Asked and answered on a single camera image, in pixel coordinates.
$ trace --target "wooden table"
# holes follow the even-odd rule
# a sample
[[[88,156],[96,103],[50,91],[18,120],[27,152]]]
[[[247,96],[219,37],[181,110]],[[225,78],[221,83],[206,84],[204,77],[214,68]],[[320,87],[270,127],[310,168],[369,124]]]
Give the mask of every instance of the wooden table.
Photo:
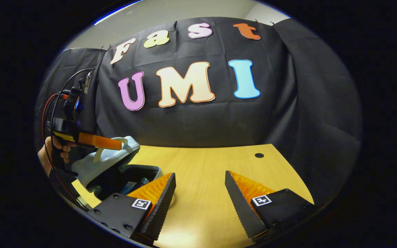
[[[264,157],[255,157],[262,153]],[[177,187],[159,239],[161,248],[246,247],[247,238],[225,187],[233,171],[275,191],[289,188],[310,203],[304,182],[271,144],[224,148],[141,146],[130,164],[154,165],[175,172]],[[81,197],[95,207],[101,201],[73,182]]]

